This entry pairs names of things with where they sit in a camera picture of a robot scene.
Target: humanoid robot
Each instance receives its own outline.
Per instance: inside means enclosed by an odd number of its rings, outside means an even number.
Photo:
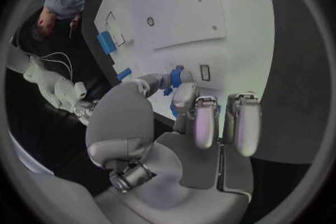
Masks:
[[[20,48],[11,47],[7,67],[36,83],[55,108],[76,114],[87,125],[91,161],[110,170],[112,187],[97,201],[124,207],[113,211],[111,219],[238,223],[244,215],[253,193],[249,157],[256,151],[261,123],[253,92],[228,97],[221,134],[217,99],[201,96],[192,74],[182,66],[170,74],[121,83],[95,103],[84,100],[83,83],[46,70]],[[177,87],[171,102],[174,131],[154,141],[153,109],[147,98],[171,85]]]

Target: man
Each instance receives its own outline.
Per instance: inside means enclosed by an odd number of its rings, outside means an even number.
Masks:
[[[41,14],[33,27],[33,37],[37,40],[48,38],[54,29],[56,19],[73,18],[70,27],[74,30],[81,17],[85,0],[45,0]]]

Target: blue object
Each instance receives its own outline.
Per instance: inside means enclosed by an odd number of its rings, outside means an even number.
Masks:
[[[131,73],[132,73],[132,70],[127,68],[124,71],[122,71],[120,74],[117,74],[116,77],[117,77],[118,80],[121,81],[124,77],[128,76]]]
[[[168,95],[170,95],[171,92],[172,92],[172,88],[171,88],[171,87],[165,89],[165,91],[164,91],[164,96],[168,96]]]
[[[174,88],[178,88],[181,84],[180,73],[182,70],[182,67],[178,67],[170,72],[171,83]]]
[[[101,45],[105,54],[110,54],[116,50],[116,46],[109,34],[109,32],[104,31],[97,35],[97,39]]]
[[[178,113],[175,111],[175,109],[173,108],[172,105],[170,105],[170,110],[171,110],[173,116],[177,118],[178,117]]]

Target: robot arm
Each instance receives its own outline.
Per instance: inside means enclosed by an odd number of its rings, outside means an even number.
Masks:
[[[23,74],[25,80],[37,84],[42,96],[55,108],[76,114],[84,125],[88,125],[94,106],[83,100],[86,89],[82,82],[74,84],[60,74],[45,69],[40,59],[26,55],[13,45],[7,67]]]

